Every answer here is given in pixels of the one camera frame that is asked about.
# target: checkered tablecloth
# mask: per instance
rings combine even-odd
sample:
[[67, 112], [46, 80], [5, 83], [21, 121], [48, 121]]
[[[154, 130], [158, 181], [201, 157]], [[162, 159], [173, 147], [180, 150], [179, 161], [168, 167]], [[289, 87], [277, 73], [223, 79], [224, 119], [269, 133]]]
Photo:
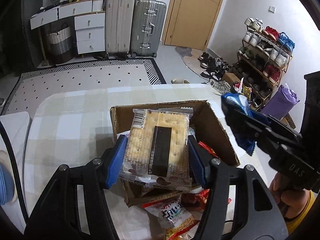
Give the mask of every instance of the checkered tablecloth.
[[[75, 91], [55, 94], [44, 100], [31, 124], [24, 166], [24, 187], [28, 213], [31, 214], [44, 187], [60, 164], [76, 167], [100, 157], [113, 146], [110, 108], [121, 105], [153, 104], [186, 100], [208, 100], [227, 131], [241, 161], [244, 150], [236, 144], [221, 110], [220, 94], [204, 84], [153, 85]], [[253, 164], [264, 177], [259, 160]], [[81, 227], [89, 232], [82, 187], [78, 187]], [[105, 190], [110, 214], [120, 239], [151, 239], [162, 234], [153, 216], [138, 207], [128, 208], [119, 182]]]

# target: metal screw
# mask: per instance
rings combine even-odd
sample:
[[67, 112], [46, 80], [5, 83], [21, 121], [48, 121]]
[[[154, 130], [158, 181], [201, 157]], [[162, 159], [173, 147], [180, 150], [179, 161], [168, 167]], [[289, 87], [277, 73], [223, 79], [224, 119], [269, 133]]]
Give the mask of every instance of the metal screw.
[[102, 162], [102, 161], [101, 161], [100, 158], [95, 158], [95, 159], [92, 160], [92, 163], [93, 163], [94, 165], [99, 165], [101, 162]]
[[219, 164], [221, 163], [221, 161], [220, 161], [219, 159], [217, 159], [217, 158], [212, 159], [211, 162], [212, 162], [213, 164], [215, 164], [215, 165], [219, 165]]
[[248, 171], [254, 171], [254, 167], [250, 164], [248, 164], [246, 167], [245, 167]]
[[59, 166], [59, 171], [65, 171], [67, 168], [68, 168], [67, 165], [61, 164], [61, 165]]

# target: yellow sleeve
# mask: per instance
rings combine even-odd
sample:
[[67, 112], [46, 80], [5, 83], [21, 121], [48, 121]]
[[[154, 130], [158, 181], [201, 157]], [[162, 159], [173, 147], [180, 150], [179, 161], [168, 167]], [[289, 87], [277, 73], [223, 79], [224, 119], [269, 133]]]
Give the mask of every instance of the yellow sleeve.
[[290, 222], [286, 222], [289, 234], [291, 234], [298, 227], [298, 225], [301, 223], [301, 221], [304, 219], [306, 214], [309, 212], [311, 206], [313, 205], [315, 199], [316, 199], [315, 195], [312, 193], [312, 191], [310, 191], [310, 196], [309, 196], [308, 202], [307, 202], [306, 206], [304, 207], [304, 209], [302, 210], [302, 212], [298, 215], [298, 217], [295, 220], [290, 221]]

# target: laundry basket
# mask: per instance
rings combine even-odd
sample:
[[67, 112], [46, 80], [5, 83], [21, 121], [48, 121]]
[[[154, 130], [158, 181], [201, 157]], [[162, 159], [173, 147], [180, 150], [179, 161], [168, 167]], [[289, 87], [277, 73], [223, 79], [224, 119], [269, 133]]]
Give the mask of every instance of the laundry basket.
[[48, 35], [52, 60], [55, 64], [65, 63], [74, 57], [71, 28], [64, 23], [61, 29], [59, 32]]

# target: light switch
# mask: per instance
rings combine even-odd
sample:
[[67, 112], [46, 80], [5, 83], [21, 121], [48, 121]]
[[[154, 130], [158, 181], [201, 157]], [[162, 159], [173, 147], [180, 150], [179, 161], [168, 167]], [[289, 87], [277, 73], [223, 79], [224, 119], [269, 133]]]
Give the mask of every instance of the light switch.
[[270, 6], [270, 8], [269, 8], [269, 12], [273, 12], [273, 13], [275, 13], [275, 11], [276, 11], [276, 8], [275, 8], [274, 6]]

